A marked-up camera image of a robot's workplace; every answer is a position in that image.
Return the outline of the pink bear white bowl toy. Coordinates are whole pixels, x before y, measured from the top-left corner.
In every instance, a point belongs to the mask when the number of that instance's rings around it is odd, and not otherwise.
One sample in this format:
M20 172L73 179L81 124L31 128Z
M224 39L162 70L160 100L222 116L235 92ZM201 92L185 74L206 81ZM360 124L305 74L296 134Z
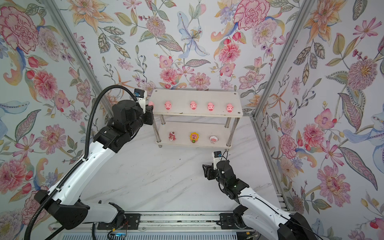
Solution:
M219 141L218 137L216 137L216 136L210 136L209 139L210 139L210 143L213 145Z

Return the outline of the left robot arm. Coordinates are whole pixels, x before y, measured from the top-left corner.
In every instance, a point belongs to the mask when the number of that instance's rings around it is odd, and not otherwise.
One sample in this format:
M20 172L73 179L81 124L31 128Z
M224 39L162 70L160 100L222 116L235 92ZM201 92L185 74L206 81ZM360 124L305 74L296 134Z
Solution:
M153 125L153 106L141 107L132 100L113 106L114 116L92 139L89 154L83 156L78 167L72 167L60 182L35 196L40 204L48 200L45 210L66 230L81 224L105 223L113 228L126 222L125 211L114 203L89 204L80 199L82 192L101 167L138 133L143 125Z

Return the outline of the pink bear with strawberry hat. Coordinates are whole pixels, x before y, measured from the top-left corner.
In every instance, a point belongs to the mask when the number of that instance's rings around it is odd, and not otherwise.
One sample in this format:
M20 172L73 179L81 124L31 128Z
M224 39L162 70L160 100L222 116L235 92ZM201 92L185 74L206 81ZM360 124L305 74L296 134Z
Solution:
M176 140L176 135L174 132L169 133L169 141L173 142Z

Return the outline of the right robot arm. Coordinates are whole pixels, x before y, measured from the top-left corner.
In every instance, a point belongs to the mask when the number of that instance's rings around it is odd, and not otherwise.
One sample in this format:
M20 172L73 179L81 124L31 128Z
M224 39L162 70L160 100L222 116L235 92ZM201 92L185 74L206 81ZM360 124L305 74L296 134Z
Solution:
M233 210L238 227L253 229L268 240L320 238L303 215L291 214L272 205L237 178L229 161L202 165L202 168L206 179L217 181L221 192L239 204Z

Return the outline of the pink bear yellow flower toy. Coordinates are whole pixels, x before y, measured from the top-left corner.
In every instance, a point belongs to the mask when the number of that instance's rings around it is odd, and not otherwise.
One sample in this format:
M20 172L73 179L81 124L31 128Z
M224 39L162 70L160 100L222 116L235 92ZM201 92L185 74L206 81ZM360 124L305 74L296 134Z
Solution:
M190 134L190 141L194 144L197 143L199 140L199 134L198 133L191 133Z

